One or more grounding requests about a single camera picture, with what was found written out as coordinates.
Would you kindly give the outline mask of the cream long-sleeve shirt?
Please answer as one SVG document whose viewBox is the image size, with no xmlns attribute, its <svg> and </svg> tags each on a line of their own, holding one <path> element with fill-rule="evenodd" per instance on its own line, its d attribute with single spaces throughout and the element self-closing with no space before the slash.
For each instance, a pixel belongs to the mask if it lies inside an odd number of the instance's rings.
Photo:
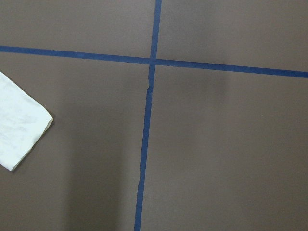
<svg viewBox="0 0 308 231">
<path fill-rule="evenodd" d="M 53 122 L 50 113 L 0 74 L 0 164 L 14 171 Z"/>
</svg>

